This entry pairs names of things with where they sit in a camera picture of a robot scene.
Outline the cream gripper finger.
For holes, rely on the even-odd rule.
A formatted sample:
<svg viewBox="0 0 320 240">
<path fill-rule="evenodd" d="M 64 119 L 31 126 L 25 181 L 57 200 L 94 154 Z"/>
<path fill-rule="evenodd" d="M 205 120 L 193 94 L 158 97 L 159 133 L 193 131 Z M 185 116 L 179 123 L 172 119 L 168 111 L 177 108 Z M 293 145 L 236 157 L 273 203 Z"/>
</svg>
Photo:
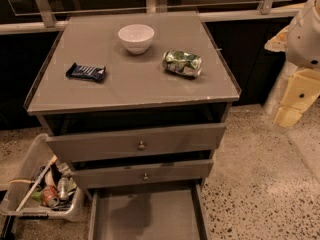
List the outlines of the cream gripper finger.
<svg viewBox="0 0 320 240">
<path fill-rule="evenodd" d="M 320 72 L 302 68 L 288 79 L 288 85 L 274 118 L 281 127 L 292 127 L 320 96 Z"/>
<path fill-rule="evenodd" d="M 288 26 L 281 29 L 275 36 L 265 43 L 264 48 L 271 52 L 285 52 L 288 29 Z"/>
</svg>

